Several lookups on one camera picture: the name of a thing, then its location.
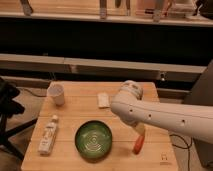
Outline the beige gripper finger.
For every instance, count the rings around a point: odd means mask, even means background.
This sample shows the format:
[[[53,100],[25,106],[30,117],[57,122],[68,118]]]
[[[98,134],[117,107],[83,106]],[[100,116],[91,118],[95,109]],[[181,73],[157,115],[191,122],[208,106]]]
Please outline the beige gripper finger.
[[[138,123],[133,129],[141,136],[145,135],[145,125],[143,123]]]

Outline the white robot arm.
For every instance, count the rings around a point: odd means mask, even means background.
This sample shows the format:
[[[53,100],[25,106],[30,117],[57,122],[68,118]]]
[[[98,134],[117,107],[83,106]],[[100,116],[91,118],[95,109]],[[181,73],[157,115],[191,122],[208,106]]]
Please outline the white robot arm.
[[[213,144],[213,106],[149,102],[142,96],[141,85],[127,80],[110,109],[129,126],[143,122]]]

